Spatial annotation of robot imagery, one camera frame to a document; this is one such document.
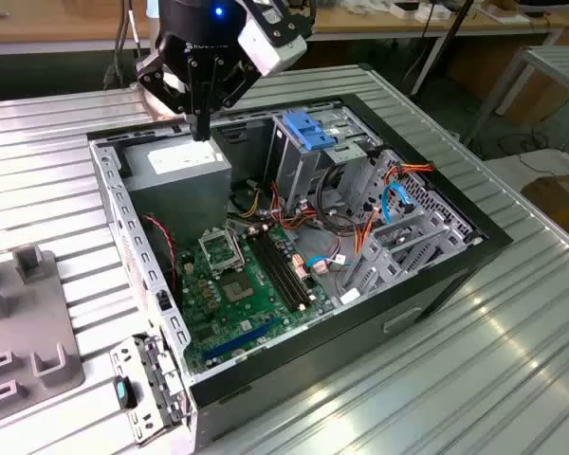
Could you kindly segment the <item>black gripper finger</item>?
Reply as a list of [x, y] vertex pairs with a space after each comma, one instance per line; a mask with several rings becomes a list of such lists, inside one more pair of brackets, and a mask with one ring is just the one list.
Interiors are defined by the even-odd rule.
[[201, 140], [211, 137], [211, 115], [232, 107], [257, 82], [261, 73], [247, 56], [215, 58], [201, 109]]
[[140, 85], [175, 114], [183, 115], [190, 126], [193, 139], [202, 140], [202, 109], [195, 105], [190, 89], [181, 91], [165, 80], [165, 63], [158, 52], [151, 52], [136, 64]]

